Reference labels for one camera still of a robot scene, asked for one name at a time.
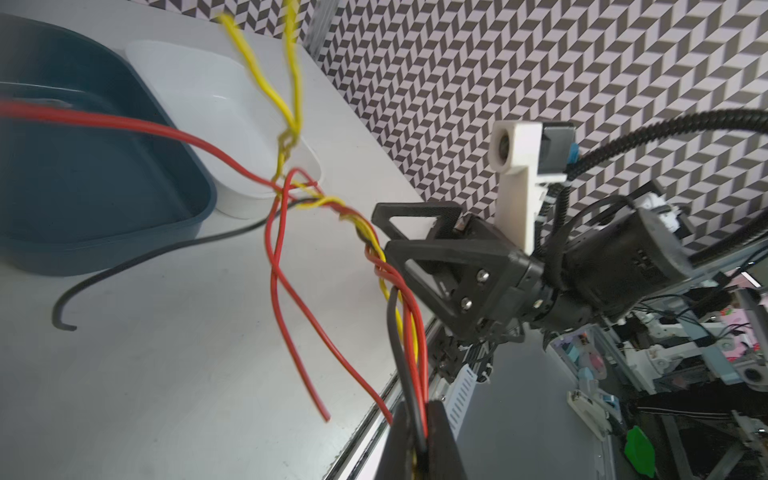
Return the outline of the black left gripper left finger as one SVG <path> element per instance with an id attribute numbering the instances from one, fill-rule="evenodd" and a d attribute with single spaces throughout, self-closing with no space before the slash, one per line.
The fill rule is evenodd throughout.
<path id="1" fill-rule="evenodd" d="M 375 480 L 413 480 L 417 477 L 415 434 L 408 413 L 393 419 Z"/>

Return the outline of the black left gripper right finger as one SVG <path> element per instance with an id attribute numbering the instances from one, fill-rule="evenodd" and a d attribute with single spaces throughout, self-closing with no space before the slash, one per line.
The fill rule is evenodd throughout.
<path id="1" fill-rule="evenodd" d="M 445 407 L 439 400 L 427 405 L 426 479 L 467 480 Z"/>

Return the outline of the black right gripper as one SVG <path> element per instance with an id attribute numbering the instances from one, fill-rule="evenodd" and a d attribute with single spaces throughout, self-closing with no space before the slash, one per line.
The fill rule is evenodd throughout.
<path id="1" fill-rule="evenodd" d="M 371 222 L 391 240 L 387 258 L 410 290 L 458 340 L 520 343 L 522 325 L 570 329 L 570 298 L 545 282 L 544 263 L 452 201 L 380 202 Z M 410 240 L 394 218 L 432 219 L 426 240 Z"/>

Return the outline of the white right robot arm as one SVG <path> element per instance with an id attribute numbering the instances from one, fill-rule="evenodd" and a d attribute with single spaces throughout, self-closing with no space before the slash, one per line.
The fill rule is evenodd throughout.
<path id="1" fill-rule="evenodd" d="M 550 331 L 613 321 L 643 297 L 767 232 L 760 215 L 717 244 L 687 255 L 676 231 L 641 197 L 612 195 L 585 208 L 595 230 L 574 236 L 566 190 L 591 168 L 682 134 L 765 134 L 767 115 L 724 109 L 679 116 L 579 155 L 569 122 L 498 121 L 487 161 L 498 174 L 492 221 L 454 202 L 380 203 L 372 222 L 388 238 L 388 261 L 410 291 L 459 340 L 514 340 L 523 324 Z"/>

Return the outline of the white plastic bin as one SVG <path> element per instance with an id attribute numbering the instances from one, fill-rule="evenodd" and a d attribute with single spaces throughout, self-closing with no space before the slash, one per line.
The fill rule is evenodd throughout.
<path id="1" fill-rule="evenodd" d="M 250 172 L 272 178 L 277 137 L 285 124 L 241 64 L 205 50 L 152 40 L 129 43 L 125 55 L 179 130 L 213 144 Z M 274 196 L 270 188 L 198 147 L 193 150 L 214 180 L 217 210 L 245 220 L 266 216 Z M 321 164 L 304 139 L 287 167 L 300 167 L 318 182 L 323 180 Z"/>

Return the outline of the teal plastic bin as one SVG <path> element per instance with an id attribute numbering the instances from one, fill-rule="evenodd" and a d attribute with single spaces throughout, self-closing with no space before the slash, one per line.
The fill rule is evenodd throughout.
<path id="1" fill-rule="evenodd" d="M 168 125 L 117 53 L 73 31 L 1 18 L 1 96 Z M 217 200 L 193 150 L 119 130 L 1 122 L 1 256 L 46 276 L 113 267 L 194 238 Z"/>

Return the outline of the aluminium corner post right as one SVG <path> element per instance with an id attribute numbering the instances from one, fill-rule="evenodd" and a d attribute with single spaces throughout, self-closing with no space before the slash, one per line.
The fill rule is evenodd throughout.
<path id="1" fill-rule="evenodd" d="M 318 0 L 315 2 L 303 40 L 303 46 L 313 60 L 320 58 L 325 38 L 330 32 L 341 3 L 341 0 Z"/>

